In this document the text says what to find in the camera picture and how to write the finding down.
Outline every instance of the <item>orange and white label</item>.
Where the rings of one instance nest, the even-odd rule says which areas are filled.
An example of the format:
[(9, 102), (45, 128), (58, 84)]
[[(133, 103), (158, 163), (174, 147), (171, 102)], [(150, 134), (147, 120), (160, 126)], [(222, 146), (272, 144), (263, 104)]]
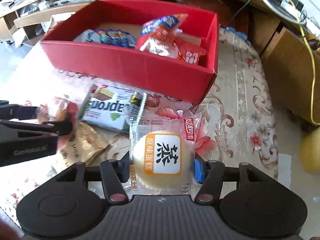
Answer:
[(148, 133), (144, 150), (144, 172), (147, 174), (179, 174), (180, 169), (180, 136)]

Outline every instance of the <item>floral tablecloth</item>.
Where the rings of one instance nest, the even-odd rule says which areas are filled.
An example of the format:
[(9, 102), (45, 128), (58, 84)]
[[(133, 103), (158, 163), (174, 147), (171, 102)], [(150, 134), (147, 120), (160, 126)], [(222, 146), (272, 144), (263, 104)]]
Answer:
[[(180, 118), (185, 111), (201, 112), (196, 152), (205, 160), (215, 159), (234, 167), (240, 162), (249, 162), (277, 179), (276, 127), (259, 55), (246, 41), (224, 29), (220, 29), (219, 42), (218, 77), (200, 105), (125, 87), (148, 93), (146, 107), (163, 116)], [(0, 92), (0, 98), (14, 104), (39, 106), (54, 96), (67, 95), (79, 103), (93, 84), (121, 86), (101, 78), (54, 69), (37, 44), (13, 74), (7, 91)], [(121, 158), (128, 149), (128, 136), (100, 132), (110, 144), (95, 163), (114, 156)], [(16, 223), (17, 204), (56, 174), (52, 166), (54, 160), (55, 156), (49, 156), (0, 168), (0, 206)], [(222, 194), (231, 189), (234, 188), (226, 188)], [(91, 190), (102, 195), (101, 188), (95, 184)]]

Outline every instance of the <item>tiled floor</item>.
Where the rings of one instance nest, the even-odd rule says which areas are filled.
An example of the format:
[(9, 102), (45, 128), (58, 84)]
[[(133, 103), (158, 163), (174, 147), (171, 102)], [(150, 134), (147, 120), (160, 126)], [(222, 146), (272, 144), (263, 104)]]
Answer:
[[(4, 44), (0, 44), (0, 58), (2, 59), (0, 66), (0, 100), (5, 100), (5, 98), (1, 98), (1, 87), (8, 82), (20, 61), (29, 51), (30, 48), (25, 46), (15, 48), (14, 45), (11, 45), (6, 48)], [(307, 133), (302, 132), (299, 118), (294, 118), (295, 120), (292, 121), (292, 115), (281, 104), (273, 102), (273, 106), (278, 148), (281, 154), (279, 157), (279, 180), (290, 187), (307, 204), (308, 218), (300, 236), (304, 240), (309, 240), (312, 236), (320, 236), (320, 176), (306, 173), (300, 164), (299, 145), (301, 139)], [(1, 209), (0, 219), (8, 221), (11, 226), (14, 226), (14, 223)]]

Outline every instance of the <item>red box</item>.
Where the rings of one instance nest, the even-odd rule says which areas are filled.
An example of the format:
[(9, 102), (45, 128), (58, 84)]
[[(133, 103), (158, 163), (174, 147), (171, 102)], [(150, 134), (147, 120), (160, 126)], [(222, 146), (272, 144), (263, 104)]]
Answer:
[[(205, 65), (193, 65), (149, 52), (72, 41), (102, 23), (143, 25), (150, 20), (187, 13), (183, 33), (201, 38)], [(59, 24), (41, 41), (54, 67), (98, 76), (151, 90), (194, 104), (200, 103), (217, 76), (218, 15), (156, 0), (97, 0)]]

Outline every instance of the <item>red logo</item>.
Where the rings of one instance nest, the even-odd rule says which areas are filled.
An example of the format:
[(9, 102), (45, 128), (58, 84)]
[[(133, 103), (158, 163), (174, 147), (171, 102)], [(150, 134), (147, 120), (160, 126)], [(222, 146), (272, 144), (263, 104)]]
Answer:
[(186, 131), (187, 141), (195, 141), (195, 126), (192, 118), (184, 119), (184, 130)]

